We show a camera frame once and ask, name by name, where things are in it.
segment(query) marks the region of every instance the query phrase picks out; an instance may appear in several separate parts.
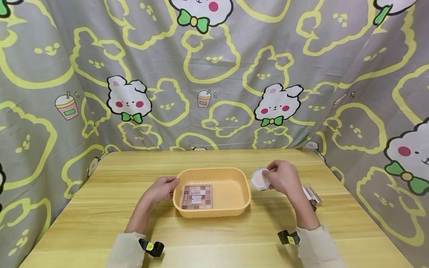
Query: person's right hand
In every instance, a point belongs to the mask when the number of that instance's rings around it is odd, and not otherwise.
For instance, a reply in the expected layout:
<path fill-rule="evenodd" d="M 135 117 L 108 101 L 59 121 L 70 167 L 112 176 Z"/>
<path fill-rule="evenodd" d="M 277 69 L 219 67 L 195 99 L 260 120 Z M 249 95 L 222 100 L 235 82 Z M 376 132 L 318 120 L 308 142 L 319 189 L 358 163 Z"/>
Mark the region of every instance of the person's right hand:
<path fill-rule="evenodd" d="M 271 186 L 277 191 L 288 197 L 294 193 L 304 193 L 296 166 L 289 161 L 274 160 L 267 166 L 267 169 L 269 171 L 264 170 L 262 175 L 271 182 Z"/>

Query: yellow label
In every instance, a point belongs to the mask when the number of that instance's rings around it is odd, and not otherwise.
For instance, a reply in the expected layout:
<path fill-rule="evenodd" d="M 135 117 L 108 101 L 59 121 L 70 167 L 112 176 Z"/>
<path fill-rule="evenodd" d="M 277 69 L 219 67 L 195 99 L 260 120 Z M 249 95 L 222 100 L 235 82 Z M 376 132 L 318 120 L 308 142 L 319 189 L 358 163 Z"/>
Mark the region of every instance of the yellow label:
<path fill-rule="evenodd" d="M 152 249 L 154 249 L 154 245 L 151 242 L 149 242 L 147 247 L 146 247 L 146 250 L 151 251 Z"/>
<path fill-rule="evenodd" d="M 289 243 L 294 244 L 295 245 L 295 240 L 293 239 L 293 237 L 288 236 L 287 239 L 289 240 Z"/>

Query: beige sleeve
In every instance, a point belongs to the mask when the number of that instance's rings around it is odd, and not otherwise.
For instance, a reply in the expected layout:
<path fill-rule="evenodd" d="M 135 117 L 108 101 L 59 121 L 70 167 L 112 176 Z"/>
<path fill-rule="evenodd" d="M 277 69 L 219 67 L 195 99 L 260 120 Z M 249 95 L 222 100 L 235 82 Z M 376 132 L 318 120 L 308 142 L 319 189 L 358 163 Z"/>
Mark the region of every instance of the beige sleeve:
<path fill-rule="evenodd" d="M 296 228 L 296 231 L 301 239 L 298 257 L 305 268 L 347 268 L 325 226 L 312 231 Z"/>
<path fill-rule="evenodd" d="M 118 234 L 106 268 L 142 268 L 145 252 L 139 244 L 141 238 L 146 239 L 136 232 Z"/>

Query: orange plastic tray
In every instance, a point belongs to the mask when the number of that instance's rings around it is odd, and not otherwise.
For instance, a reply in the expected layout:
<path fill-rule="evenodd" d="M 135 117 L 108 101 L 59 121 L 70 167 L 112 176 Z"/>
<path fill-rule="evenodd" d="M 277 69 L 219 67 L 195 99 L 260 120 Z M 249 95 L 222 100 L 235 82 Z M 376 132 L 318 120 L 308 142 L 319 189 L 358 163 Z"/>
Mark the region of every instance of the orange plastic tray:
<path fill-rule="evenodd" d="M 185 218 L 238 216 L 250 204 L 251 194 L 246 175 L 236 168 L 187 169 L 179 174 L 180 184 L 173 193 L 173 204 Z M 212 187 L 212 208 L 182 209 L 184 187 Z"/>

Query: sleeve cuff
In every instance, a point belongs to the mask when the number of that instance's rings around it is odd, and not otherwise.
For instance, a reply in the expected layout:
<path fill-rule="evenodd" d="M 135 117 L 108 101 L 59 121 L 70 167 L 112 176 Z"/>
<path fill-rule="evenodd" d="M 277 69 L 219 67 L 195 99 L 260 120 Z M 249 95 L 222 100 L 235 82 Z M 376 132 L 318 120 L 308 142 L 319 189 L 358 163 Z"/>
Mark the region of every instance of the sleeve cuff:
<path fill-rule="evenodd" d="M 110 251 L 106 268 L 140 268 L 145 257 L 145 252 L 139 243 L 141 238 L 146 239 L 144 235 L 136 232 L 118 234 Z"/>
<path fill-rule="evenodd" d="M 298 257 L 303 262 L 320 264 L 342 261 L 338 248 L 325 226 L 321 225 L 311 231 L 297 227 L 296 231 L 300 238 Z"/>

